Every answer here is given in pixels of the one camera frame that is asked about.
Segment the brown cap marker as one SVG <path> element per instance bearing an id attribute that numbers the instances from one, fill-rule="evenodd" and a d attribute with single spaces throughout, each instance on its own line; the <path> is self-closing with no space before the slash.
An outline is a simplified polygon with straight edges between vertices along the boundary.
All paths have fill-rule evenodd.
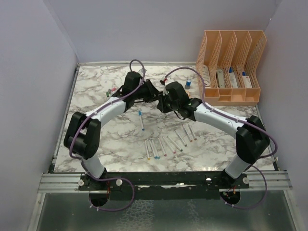
<path id="1" fill-rule="evenodd" d="M 188 127 L 189 127 L 189 130 L 190 130 L 191 134 L 192 134 L 192 138 L 196 141 L 197 137 L 195 135 L 195 132 L 194 132 L 192 126 L 190 124 L 188 124 Z"/>

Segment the pink cap marker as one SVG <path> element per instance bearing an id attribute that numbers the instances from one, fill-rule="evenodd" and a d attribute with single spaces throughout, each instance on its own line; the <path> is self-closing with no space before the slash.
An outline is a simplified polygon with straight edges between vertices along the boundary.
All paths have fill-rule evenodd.
<path id="1" fill-rule="evenodd" d="M 169 141 L 168 141 L 165 137 L 163 137 L 163 140 L 164 140 L 165 143 L 167 144 L 167 146 L 168 146 L 168 148 L 170 149 L 170 151 L 171 151 L 173 154 L 175 154 L 176 151 L 175 151 L 175 149 L 171 146 L 171 144 L 169 143 Z"/>

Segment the magenta cap marker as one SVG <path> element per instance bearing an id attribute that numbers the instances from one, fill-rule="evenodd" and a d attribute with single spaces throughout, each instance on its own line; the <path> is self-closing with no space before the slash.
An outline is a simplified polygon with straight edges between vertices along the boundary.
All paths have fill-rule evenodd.
<path id="1" fill-rule="evenodd" d="M 164 146 L 163 146 L 163 143 L 162 143 L 162 141 L 161 141 L 161 139 L 158 137 L 158 141 L 159 141 L 159 144 L 160 144 L 160 147 L 161 147 L 161 150 L 162 150 L 162 153 L 163 153 L 163 155 L 164 156 L 167 156 L 167 153 L 166 153 L 166 151 L 165 151 L 165 148 L 164 148 Z"/>

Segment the light blue cap marker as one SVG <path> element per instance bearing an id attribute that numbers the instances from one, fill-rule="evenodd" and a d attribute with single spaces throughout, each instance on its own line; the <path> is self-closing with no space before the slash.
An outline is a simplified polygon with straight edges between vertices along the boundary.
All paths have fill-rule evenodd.
<path id="1" fill-rule="evenodd" d="M 157 151 L 156 151 L 155 145 L 154 145 L 154 143 L 153 143 L 153 140 L 150 139 L 150 140 L 149 140 L 149 143 L 150 143 L 151 149 L 152 149 L 152 151 L 153 151 L 154 158 L 155 158 L 155 159 L 160 159 L 159 155 L 157 154 Z"/>

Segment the green cap marker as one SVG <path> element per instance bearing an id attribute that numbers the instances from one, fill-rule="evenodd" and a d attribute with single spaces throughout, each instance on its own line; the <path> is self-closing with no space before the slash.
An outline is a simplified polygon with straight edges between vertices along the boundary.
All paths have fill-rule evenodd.
<path id="1" fill-rule="evenodd" d="M 147 140 L 144 140 L 144 145 L 145 145 L 147 160 L 151 160 Z"/>

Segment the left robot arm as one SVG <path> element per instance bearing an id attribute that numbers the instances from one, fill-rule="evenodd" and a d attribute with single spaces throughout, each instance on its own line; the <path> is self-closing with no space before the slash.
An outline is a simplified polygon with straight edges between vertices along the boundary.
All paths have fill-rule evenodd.
<path id="1" fill-rule="evenodd" d="M 90 185 L 101 190 L 106 185 L 105 167 L 96 154 L 101 128 L 116 116 L 125 113 L 135 102 L 151 103 L 161 92 L 150 80 L 143 80 L 140 73 L 130 71 L 124 84 L 103 105 L 87 113 L 75 112 L 70 120 L 64 146 L 72 158 L 79 159 L 85 171 L 91 175 Z"/>

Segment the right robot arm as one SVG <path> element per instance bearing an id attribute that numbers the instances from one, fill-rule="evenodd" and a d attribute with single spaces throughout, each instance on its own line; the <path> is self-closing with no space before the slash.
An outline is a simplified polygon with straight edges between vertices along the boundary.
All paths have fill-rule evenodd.
<path id="1" fill-rule="evenodd" d="M 157 105 L 162 113 L 179 113 L 184 119 L 190 119 L 211 125 L 224 131 L 235 139 L 236 156 L 225 167 L 221 183 L 232 188 L 239 181 L 238 177 L 252 166 L 270 144 L 262 122 L 257 116 L 237 117 L 225 113 L 198 98 L 189 98 L 183 86 L 171 82 L 159 92 Z"/>

